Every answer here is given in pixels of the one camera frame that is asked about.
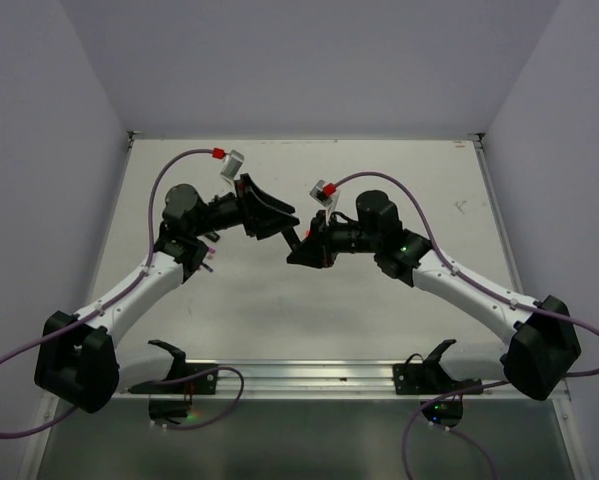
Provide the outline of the black blue highlighter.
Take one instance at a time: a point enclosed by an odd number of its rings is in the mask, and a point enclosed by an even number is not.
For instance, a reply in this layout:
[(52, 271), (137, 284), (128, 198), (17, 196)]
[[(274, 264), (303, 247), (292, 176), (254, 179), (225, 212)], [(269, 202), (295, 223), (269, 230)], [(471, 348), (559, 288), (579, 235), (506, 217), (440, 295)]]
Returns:
[(282, 236), (291, 251), (296, 251), (302, 244), (302, 239), (299, 238), (294, 227), (284, 229), (282, 231)]

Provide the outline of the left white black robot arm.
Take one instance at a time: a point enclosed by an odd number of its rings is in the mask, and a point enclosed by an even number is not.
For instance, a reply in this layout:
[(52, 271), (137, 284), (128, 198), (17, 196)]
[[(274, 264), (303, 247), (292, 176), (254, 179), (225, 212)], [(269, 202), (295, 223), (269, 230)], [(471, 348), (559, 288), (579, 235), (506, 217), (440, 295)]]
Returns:
[(171, 349), (160, 361), (123, 367), (116, 349), (145, 313), (202, 266), (210, 251), (203, 236), (243, 226), (247, 236), (263, 240), (298, 226), (294, 207), (265, 193), (249, 175), (234, 188), (204, 202), (189, 184), (172, 187), (159, 235), (140, 265), (90, 305), (74, 314), (58, 311), (45, 322), (35, 384), (87, 413), (101, 410), (125, 386), (180, 390), (187, 379), (184, 352)]

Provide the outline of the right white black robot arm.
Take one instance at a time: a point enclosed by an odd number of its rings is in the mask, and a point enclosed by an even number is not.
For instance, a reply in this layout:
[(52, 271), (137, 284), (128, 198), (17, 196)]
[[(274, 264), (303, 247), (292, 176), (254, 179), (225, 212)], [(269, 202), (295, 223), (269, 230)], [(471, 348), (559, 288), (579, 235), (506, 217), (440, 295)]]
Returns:
[(397, 206), (382, 191), (361, 193), (355, 206), (352, 221), (318, 211), (288, 263), (323, 269), (342, 253), (370, 253), (385, 275), (457, 307), (502, 343), (445, 340), (420, 363), (396, 365), (398, 391), (445, 393), (499, 380), (534, 400), (547, 399), (581, 354), (573, 326), (559, 319), (569, 313), (567, 306), (554, 296), (536, 301), (508, 290), (437, 253), (428, 238), (403, 227)]

